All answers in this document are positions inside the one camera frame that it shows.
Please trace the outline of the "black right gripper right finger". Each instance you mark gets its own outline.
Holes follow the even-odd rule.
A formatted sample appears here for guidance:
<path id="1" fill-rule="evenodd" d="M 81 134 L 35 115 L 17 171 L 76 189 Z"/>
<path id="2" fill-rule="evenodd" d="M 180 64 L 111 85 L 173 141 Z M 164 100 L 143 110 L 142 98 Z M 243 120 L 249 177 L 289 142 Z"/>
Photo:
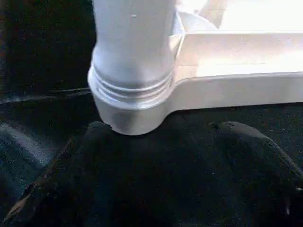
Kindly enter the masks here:
<path id="1" fill-rule="evenodd" d="M 214 125 L 214 141 L 260 227 L 303 225 L 303 169 L 270 137 L 240 122 Z"/>

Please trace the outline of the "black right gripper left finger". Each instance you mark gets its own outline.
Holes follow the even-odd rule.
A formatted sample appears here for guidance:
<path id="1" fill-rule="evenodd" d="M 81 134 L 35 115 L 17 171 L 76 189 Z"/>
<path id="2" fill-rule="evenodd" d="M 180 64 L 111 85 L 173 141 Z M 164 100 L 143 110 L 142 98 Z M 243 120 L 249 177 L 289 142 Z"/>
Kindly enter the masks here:
<path id="1" fill-rule="evenodd" d="M 49 166 L 24 190 L 2 227 L 82 227 L 97 181 L 95 156 L 109 125 L 92 122 L 70 137 Z"/>

